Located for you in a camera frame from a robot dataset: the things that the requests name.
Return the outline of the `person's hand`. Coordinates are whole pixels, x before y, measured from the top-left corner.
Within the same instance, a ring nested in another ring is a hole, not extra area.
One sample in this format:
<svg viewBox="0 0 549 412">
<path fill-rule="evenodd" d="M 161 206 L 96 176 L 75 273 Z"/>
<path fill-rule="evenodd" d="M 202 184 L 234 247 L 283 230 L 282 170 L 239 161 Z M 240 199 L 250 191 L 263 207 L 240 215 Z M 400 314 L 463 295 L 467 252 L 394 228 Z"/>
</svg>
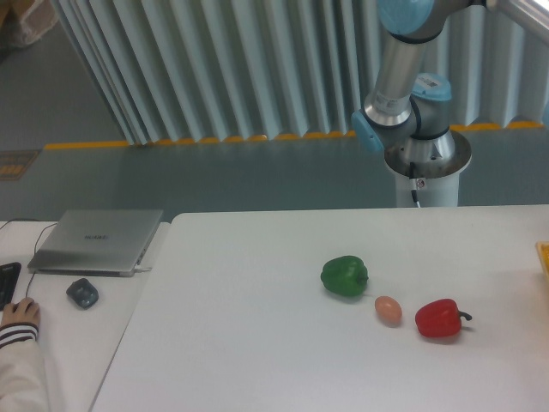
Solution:
<svg viewBox="0 0 549 412">
<path fill-rule="evenodd" d="M 1 343 L 17 340 L 36 340 L 39 334 L 40 306 L 32 298 L 8 303 L 3 308 Z"/>
</svg>

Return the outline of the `white striped sleeve forearm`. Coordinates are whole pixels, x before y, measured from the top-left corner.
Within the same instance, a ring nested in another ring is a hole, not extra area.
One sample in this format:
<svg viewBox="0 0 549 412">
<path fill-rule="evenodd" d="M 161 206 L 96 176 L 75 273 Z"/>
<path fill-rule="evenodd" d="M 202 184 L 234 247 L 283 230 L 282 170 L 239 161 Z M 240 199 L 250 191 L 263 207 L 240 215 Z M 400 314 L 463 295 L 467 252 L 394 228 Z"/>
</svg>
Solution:
<svg viewBox="0 0 549 412">
<path fill-rule="evenodd" d="M 1 410 L 50 411 L 45 363 L 30 323 L 1 328 Z"/>
</svg>

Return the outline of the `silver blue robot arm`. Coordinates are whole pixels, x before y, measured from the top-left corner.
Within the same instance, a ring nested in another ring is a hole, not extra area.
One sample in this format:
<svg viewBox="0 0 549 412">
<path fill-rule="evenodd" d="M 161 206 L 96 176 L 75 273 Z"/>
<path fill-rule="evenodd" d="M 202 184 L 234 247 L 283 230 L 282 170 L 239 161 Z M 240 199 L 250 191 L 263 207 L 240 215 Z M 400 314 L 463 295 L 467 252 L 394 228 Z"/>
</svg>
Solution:
<svg viewBox="0 0 549 412">
<path fill-rule="evenodd" d="M 420 142 L 437 139 L 448 123 L 426 130 L 420 95 L 413 96 L 426 46 L 443 31 L 446 20 L 470 7 L 505 15 L 548 44 L 547 1 L 379 1 L 380 22 L 389 33 L 381 69 L 363 107 L 352 115 L 357 138 L 371 151 L 392 147 L 409 136 Z"/>
</svg>

